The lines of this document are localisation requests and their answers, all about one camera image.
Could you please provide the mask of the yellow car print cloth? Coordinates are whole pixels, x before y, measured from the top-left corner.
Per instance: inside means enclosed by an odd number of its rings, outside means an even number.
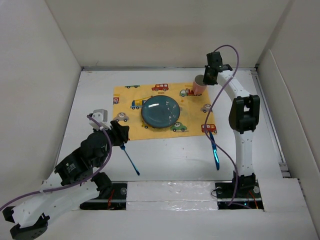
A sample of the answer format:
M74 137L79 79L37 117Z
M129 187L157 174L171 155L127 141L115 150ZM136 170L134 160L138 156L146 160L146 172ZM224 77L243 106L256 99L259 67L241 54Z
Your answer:
M142 106L155 96L170 97L180 107L179 118L167 128L155 128L143 120ZM191 83L131 84L113 90L113 120L129 126L132 141L201 136L210 107L208 91L196 96Z

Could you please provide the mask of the teal ceramic plate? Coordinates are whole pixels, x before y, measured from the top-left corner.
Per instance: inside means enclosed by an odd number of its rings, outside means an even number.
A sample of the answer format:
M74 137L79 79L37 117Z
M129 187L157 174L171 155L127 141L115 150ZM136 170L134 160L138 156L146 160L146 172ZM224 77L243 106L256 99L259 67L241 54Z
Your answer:
M181 115L176 100L166 95L156 95L142 105L142 120L155 129L165 129L174 125Z

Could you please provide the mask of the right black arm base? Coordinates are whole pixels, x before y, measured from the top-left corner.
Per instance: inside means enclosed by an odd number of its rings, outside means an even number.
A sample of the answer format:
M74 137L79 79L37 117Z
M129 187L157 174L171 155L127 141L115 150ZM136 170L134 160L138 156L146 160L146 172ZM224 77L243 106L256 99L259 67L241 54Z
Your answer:
M258 181L249 189L237 189L234 193L233 184L230 181L221 181L214 184L211 196L217 201L218 210L264 210L262 195Z

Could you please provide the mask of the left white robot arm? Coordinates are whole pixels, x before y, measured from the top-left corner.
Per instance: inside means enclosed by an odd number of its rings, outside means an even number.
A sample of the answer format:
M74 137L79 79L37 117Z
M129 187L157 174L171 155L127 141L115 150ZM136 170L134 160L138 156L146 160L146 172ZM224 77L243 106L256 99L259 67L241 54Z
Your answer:
M112 148L128 142L130 127L115 120L110 124L97 126L55 167L39 191L25 194L19 205L6 203L0 208L4 219L14 223L12 239L35 240L64 213L112 193L113 183L102 168L111 158Z

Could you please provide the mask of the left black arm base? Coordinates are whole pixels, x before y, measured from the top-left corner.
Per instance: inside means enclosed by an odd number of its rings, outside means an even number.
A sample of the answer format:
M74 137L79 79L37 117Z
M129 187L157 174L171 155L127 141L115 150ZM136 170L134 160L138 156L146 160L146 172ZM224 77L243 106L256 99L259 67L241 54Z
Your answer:
M112 182L105 172L100 172L94 176L92 182L97 184L99 195L80 204L79 208L81 210L126 210L127 182Z

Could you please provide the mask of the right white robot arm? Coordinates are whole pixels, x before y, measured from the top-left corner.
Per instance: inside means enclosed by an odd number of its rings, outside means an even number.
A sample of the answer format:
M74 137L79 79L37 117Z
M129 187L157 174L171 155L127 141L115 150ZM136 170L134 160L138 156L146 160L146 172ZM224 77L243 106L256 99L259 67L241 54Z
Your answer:
M228 122L235 136L236 170L233 172L231 191L243 197L256 185L253 167L253 135L260 118L260 97L249 93L234 77L234 71L223 64L219 51L208 53L203 83L220 85L232 101Z

